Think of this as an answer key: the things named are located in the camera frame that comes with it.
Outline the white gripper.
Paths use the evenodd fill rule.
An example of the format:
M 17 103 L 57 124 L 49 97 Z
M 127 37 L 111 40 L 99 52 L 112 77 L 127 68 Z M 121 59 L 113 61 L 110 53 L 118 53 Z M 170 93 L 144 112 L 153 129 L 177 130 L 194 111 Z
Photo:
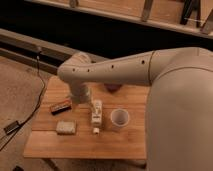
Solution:
M 91 100 L 91 91 L 84 83 L 72 83 L 69 85 L 70 98 L 73 103 L 83 104 Z

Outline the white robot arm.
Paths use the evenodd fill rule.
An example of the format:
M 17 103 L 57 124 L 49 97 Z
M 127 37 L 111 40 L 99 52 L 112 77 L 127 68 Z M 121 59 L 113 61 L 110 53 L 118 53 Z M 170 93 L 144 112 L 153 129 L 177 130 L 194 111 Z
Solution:
M 213 171 L 213 51 L 154 50 L 97 63 L 78 52 L 57 75 L 77 104 L 90 99 L 88 82 L 148 86 L 148 171 Z

